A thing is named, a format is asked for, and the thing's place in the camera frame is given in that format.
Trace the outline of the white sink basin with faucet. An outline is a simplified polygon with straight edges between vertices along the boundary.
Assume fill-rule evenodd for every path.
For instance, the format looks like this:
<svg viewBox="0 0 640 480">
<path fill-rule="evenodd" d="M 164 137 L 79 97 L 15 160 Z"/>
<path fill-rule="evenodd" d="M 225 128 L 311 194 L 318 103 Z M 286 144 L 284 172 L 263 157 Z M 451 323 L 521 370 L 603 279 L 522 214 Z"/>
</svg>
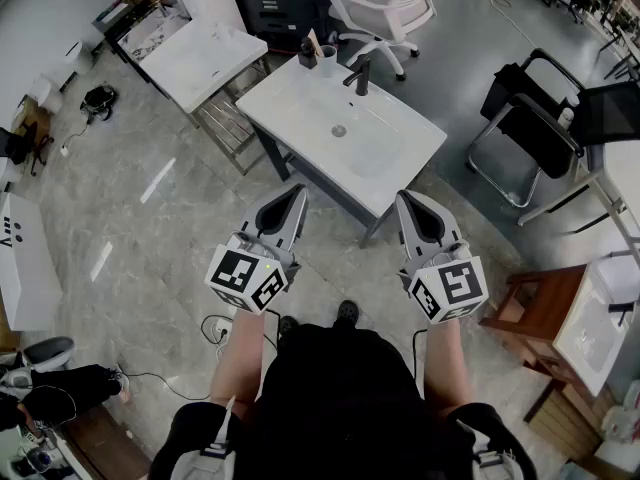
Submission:
<svg viewBox="0 0 640 480">
<path fill-rule="evenodd" d="M 376 216 L 394 202 L 446 140 L 417 111 L 375 84 L 366 96 L 291 59 L 242 96 L 238 108 Z M 343 137 L 331 129 L 346 128 Z"/>
</svg>

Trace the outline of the person's left forearm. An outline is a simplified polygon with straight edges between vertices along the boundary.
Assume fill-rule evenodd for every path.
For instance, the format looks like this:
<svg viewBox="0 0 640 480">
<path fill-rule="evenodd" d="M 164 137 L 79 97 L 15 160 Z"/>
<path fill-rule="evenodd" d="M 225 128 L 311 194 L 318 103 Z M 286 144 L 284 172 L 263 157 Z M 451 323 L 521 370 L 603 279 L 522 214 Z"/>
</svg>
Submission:
<svg viewBox="0 0 640 480">
<path fill-rule="evenodd" d="M 229 341 L 218 361 L 211 382 L 210 401 L 226 406 L 234 399 L 232 412 L 244 419 L 261 385 L 265 315 L 236 312 Z"/>
</svg>

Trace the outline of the white round bin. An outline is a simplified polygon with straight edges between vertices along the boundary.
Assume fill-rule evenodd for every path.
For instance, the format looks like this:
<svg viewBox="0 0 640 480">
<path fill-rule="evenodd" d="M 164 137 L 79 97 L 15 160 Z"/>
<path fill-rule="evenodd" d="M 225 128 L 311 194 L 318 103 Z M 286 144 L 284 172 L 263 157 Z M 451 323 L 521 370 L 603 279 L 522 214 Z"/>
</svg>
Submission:
<svg viewBox="0 0 640 480">
<path fill-rule="evenodd" d="M 87 74 L 94 65 L 94 57 L 91 51 L 82 41 L 76 42 L 66 53 L 65 62 L 79 75 Z"/>
</svg>

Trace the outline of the grey office chair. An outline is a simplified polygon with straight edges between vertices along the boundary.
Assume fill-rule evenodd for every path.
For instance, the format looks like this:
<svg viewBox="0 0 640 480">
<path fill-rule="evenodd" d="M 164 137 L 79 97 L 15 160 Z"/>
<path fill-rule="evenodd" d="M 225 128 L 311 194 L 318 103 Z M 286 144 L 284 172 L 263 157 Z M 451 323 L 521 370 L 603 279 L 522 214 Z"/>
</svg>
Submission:
<svg viewBox="0 0 640 480">
<path fill-rule="evenodd" d="M 39 372 L 63 369 L 72 358 L 75 342 L 72 338 L 58 336 L 32 344 L 22 350 L 25 364 Z"/>
</svg>

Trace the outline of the white table with black dots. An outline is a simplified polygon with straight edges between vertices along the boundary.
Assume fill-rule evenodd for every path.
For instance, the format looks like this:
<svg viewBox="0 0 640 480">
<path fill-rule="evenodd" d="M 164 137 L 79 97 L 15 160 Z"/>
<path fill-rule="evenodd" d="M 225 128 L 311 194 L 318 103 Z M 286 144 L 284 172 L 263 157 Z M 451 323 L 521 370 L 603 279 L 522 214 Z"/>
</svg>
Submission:
<svg viewBox="0 0 640 480">
<path fill-rule="evenodd" d="M 13 193 L 0 208 L 0 294 L 19 332 L 48 330 L 62 297 L 39 206 Z"/>
</svg>

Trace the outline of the white basin on wooden cabinet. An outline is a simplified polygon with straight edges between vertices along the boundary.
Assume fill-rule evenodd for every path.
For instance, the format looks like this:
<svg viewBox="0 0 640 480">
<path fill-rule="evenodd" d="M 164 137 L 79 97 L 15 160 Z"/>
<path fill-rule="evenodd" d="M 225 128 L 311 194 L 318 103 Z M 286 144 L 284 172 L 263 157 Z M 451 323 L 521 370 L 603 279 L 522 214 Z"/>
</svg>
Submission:
<svg viewBox="0 0 640 480">
<path fill-rule="evenodd" d="M 634 259 L 601 258 L 587 264 L 553 347 L 596 396 L 607 380 L 633 318 L 640 309 L 612 312 L 612 305 L 640 301 L 640 268 Z"/>
</svg>

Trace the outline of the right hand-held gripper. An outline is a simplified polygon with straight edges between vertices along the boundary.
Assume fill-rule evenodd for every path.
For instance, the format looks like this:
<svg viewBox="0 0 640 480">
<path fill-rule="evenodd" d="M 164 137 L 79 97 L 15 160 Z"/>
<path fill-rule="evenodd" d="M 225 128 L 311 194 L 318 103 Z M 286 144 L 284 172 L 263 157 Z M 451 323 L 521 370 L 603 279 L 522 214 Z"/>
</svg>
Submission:
<svg viewBox="0 0 640 480">
<path fill-rule="evenodd" d="M 459 240 L 453 214 L 416 191 L 399 191 L 396 210 L 407 255 L 399 277 L 408 297 L 430 324 L 472 315 L 488 301 L 488 287 L 481 258 Z M 448 247 L 433 255 L 435 245 Z"/>
</svg>

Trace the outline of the metal sink rack stand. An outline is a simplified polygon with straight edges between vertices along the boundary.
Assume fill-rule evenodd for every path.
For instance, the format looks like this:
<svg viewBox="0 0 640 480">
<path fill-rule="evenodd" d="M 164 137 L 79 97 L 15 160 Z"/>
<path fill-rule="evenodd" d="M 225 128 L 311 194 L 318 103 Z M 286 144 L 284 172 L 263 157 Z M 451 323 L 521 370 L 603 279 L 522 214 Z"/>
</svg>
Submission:
<svg viewBox="0 0 640 480">
<path fill-rule="evenodd" d="M 262 56 L 229 80 L 221 82 L 190 113 L 195 126 L 209 137 L 242 176 L 261 161 L 264 153 L 258 153 L 247 165 L 241 162 L 241 157 L 257 142 L 257 135 L 236 102 L 270 73 L 269 62 Z"/>
</svg>

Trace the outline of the black headset on floor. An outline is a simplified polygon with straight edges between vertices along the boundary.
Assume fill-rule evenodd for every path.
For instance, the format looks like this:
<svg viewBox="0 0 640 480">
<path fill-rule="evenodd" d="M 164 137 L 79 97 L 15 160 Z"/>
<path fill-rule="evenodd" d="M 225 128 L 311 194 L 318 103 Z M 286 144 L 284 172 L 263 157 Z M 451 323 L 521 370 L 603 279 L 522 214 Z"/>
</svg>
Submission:
<svg viewBox="0 0 640 480">
<path fill-rule="evenodd" d="M 112 107 L 117 97 L 117 92 L 109 84 L 102 84 L 88 91 L 80 105 L 87 123 L 90 124 L 96 118 L 101 121 L 108 120 L 112 115 Z"/>
</svg>

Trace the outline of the brown wooden stool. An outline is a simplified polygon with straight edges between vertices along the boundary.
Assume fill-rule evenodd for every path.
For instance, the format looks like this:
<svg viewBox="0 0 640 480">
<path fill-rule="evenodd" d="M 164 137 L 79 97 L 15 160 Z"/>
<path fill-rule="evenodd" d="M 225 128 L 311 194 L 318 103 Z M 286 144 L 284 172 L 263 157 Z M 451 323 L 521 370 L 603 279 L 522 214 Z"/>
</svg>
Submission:
<svg viewBox="0 0 640 480">
<path fill-rule="evenodd" d="M 496 333 L 524 367 L 558 380 L 573 380 L 574 370 L 554 342 L 586 270 L 579 265 L 509 276 L 507 293 L 496 312 L 482 318 L 480 325 Z"/>
</svg>

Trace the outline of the pale round cup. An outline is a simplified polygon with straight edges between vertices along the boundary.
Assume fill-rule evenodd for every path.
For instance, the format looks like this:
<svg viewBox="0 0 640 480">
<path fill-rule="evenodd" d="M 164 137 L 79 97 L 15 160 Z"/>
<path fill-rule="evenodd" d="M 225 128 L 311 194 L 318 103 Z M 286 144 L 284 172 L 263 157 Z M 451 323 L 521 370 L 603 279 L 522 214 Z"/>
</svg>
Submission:
<svg viewBox="0 0 640 480">
<path fill-rule="evenodd" d="M 321 54 L 316 56 L 320 75 L 331 78 L 337 66 L 337 49 L 332 45 L 322 45 L 320 51 Z"/>
</svg>

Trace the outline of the white sink basin without faucet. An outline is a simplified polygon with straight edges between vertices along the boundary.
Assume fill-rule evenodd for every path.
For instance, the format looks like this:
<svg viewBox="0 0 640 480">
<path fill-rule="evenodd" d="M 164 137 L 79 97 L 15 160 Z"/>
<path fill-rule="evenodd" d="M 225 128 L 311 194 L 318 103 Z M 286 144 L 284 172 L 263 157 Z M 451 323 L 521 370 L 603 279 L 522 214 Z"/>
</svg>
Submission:
<svg viewBox="0 0 640 480">
<path fill-rule="evenodd" d="M 265 41 L 238 29 L 192 20 L 147 55 L 141 68 L 192 114 L 267 51 Z"/>
</svg>

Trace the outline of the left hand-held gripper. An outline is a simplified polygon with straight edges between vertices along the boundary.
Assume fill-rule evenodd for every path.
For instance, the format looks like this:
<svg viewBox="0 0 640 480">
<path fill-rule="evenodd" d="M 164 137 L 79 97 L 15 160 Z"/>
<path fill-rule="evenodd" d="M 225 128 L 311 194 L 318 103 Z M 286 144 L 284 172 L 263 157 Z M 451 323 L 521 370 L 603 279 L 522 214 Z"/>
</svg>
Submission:
<svg viewBox="0 0 640 480">
<path fill-rule="evenodd" d="M 293 246 L 308 210 L 308 190 L 288 184 L 251 203 L 240 229 L 216 247 L 204 283 L 222 300 L 260 315 L 288 291 L 301 265 Z"/>
</svg>

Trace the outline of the white desk with metal legs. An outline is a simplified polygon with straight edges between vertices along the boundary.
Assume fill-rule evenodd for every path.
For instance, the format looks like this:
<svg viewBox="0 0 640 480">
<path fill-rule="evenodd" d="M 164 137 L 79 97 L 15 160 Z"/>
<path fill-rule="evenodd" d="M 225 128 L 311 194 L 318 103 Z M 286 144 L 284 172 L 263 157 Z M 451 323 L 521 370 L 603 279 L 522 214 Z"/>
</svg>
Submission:
<svg viewBox="0 0 640 480">
<path fill-rule="evenodd" d="M 560 196 L 520 216 L 517 225 L 559 209 L 590 190 L 626 245 L 625 250 L 612 256 L 631 256 L 640 269 L 640 141 L 608 143 L 591 152 L 597 157 L 592 169 L 587 160 L 579 160 L 574 182 Z"/>
</svg>

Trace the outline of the black folding chair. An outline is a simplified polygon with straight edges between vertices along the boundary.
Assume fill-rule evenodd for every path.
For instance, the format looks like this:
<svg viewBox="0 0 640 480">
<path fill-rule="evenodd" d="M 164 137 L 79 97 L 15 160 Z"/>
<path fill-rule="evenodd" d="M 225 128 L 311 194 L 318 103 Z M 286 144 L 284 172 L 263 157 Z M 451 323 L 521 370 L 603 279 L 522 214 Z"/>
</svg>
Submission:
<svg viewBox="0 0 640 480">
<path fill-rule="evenodd" d="M 555 100 L 527 73 L 535 60 L 551 65 L 571 83 L 574 99 Z M 568 129 L 558 118 L 571 107 L 574 118 Z M 567 68 L 541 48 L 535 48 L 521 64 L 504 65 L 481 107 L 488 124 L 467 148 L 466 166 L 484 178 L 511 206 L 529 205 L 541 174 L 558 179 L 569 172 L 574 158 L 587 149 L 607 143 L 640 140 L 640 80 L 630 80 L 595 88 L 585 87 Z M 519 146 L 535 163 L 526 197 L 514 198 L 473 159 L 473 151 L 493 130 L 499 130 Z"/>
</svg>

